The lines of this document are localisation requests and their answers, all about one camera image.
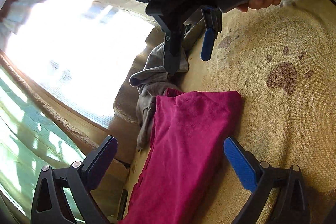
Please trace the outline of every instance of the screw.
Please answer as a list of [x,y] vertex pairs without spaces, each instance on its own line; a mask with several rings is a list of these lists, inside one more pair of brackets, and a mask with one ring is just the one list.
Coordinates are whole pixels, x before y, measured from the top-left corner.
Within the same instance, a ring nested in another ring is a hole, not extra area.
[[78,161],[75,161],[73,164],[72,164],[72,167],[74,167],[74,168],[78,168],[78,167],[80,167],[81,166],[81,162],[78,160]]
[[49,170],[49,165],[45,165],[42,167],[43,172],[48,171],[48,170]]
[[266,161],[262,161],[262,162],[260,163],[260,166],[261,166],[262,168],[268,168],[268,167],[269,167],[269,163],[266,162]]
[[296,172],[299,172],[300,171],[300,167],[298,167],[297,165],[293,165],[292,166],[292,169]]

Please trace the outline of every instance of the pink towel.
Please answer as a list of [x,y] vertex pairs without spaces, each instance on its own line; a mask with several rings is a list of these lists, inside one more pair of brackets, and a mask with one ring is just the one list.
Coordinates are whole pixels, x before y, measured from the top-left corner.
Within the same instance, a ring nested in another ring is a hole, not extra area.
[[122,224],[187,224],[216,168],[223,141],[241,114],[241,96],[231,92],[167,89],[157,96],[151,150],[134,186]]

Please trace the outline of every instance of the carpet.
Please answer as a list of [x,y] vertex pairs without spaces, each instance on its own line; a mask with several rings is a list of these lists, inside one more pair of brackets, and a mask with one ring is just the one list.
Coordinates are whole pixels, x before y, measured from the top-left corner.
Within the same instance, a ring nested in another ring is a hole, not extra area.
[[[276,7],[223,14],[212,58],[191,50],[185,92],[238,91],[244,99],[237,140],[273,167],[300,166],[311,222],[321,223],[336,202],[336,7],[328,0],[282,0]],[[141,173],[137,153],[126,184]],[[264,223],[274,193],[258,223]],[[220,170],[192,224],[230,224],[250,196],[223,156]]]

